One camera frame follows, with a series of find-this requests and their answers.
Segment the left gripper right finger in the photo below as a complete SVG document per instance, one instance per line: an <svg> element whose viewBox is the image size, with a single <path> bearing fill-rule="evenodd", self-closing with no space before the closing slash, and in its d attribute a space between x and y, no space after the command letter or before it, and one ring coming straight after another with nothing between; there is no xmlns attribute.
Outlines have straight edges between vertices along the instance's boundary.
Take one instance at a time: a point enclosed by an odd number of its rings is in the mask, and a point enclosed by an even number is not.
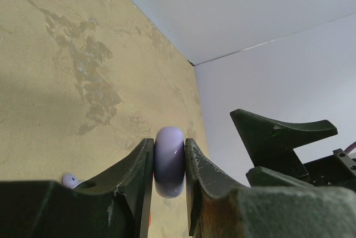
<svg viewBox="0 0 356 238"><path fill-rule="evenodd" d="M187 218L192 237L354 237L355 192L314 187L258 168L282 186L247 187L185 142Z"/></svg>

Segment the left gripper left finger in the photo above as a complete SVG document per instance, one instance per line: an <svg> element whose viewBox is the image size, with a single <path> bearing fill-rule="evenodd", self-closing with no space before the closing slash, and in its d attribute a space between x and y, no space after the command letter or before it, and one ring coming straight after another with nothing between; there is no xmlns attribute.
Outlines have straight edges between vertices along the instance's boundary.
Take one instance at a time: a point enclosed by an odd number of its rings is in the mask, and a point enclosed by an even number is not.
<svg viewBox="0 0 356 238"><path fill-rule="evenodd" d="M69 189L56 181L1 182L2 237L147 237L154 140Z"/></svg>

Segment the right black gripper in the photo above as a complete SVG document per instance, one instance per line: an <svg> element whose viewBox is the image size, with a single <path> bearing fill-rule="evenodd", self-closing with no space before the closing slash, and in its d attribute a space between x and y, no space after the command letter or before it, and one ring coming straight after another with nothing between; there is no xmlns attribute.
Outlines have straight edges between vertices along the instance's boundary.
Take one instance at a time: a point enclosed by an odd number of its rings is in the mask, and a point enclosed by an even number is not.
<svg viewBox="0 0 356 238"><path fill-rule="evenodd" d="M334 150L332 155L305 165L294 152L337 135L330 121L288 123L242 109L230 112L230 117L255 166L246 174L251 186L355 188L355 158L345 151Z"/></svg>

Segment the purple earbud charging case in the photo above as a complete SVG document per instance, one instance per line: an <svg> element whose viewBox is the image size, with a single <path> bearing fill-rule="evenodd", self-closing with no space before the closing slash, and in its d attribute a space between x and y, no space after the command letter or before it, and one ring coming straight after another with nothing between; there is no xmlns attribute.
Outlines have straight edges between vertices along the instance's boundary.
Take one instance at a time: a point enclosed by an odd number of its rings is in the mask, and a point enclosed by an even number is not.
<svg viewBox="0 0 356 238"><path fill-rule="evenodd" d="M185 145L183 132L174 126L160 129L154 144L154 179L157 193L178 197L184 188Z"/></svg>

